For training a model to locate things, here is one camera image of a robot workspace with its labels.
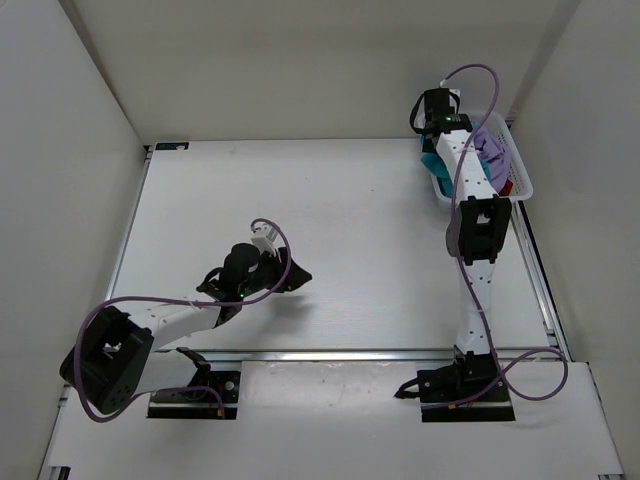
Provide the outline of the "teal t-shirt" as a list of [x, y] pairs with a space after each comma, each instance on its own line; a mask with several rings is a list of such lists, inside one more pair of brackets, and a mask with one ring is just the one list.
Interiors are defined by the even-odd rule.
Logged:
[[443, 159], [437, 153], [424, 152], [421, 157], [421, 163], [435, 176], [441, 194], [446, 198], [450, 198], [453, 182]]

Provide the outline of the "purple t-shirt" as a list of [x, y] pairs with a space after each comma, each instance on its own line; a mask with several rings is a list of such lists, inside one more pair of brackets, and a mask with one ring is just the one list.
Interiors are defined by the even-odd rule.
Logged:
[[475, 135], [474, 148], [491, 185], [500, 193], [509, 178], [511, 152], [486, 128]]

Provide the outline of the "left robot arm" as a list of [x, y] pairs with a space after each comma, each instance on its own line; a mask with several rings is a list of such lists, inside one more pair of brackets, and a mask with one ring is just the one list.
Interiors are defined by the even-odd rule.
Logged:
[[196, 291], [205, 300], [143, 299], [144, 309], [102, 306], [81, 331], [59, 374], [103, 416], [114, 415], [140, 395], [177, 389], [186, 399], [210, 393], [204, 357], [173, 342], [229, 322], [254, 294], [294, 292], [312, 280], [285, 247], [232, 247], [222, 266], [205, 275]]

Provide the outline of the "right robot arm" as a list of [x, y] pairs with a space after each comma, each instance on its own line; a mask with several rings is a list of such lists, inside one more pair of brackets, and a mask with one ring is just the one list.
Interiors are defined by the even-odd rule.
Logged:
[[426, 409], [453, 410], [487, 404], [505, 407], [509, 391], [500, 377], [490, 334], [492, 276], [511, 216], [510, 200], [492, 186], [473, 150], [473, 126], [447, 88], [424, 91], [410, 113], [421, 126], [422, 150], [444, 162], [452, 181], [446, 247], [459, 269], [461, 319], [452, 364], [423, 370], [401, 387], [400, 398], [417, 397]]

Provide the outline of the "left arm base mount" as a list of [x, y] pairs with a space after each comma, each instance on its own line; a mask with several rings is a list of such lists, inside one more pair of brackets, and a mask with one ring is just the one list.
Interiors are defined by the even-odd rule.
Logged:
[[150, 382], [149, 419], [234, 420], [241, 364], [210, 361], [187, 347], [155, 352], [143, 379]]

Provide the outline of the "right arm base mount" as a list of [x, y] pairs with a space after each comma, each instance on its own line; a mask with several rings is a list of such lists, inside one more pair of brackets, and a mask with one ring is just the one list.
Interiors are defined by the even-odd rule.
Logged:
[[508, 387], [488, 363], [453, 363], [418, 370], [394, 397], [418, 399], [423, 423], [512, 422], [516, 420]]

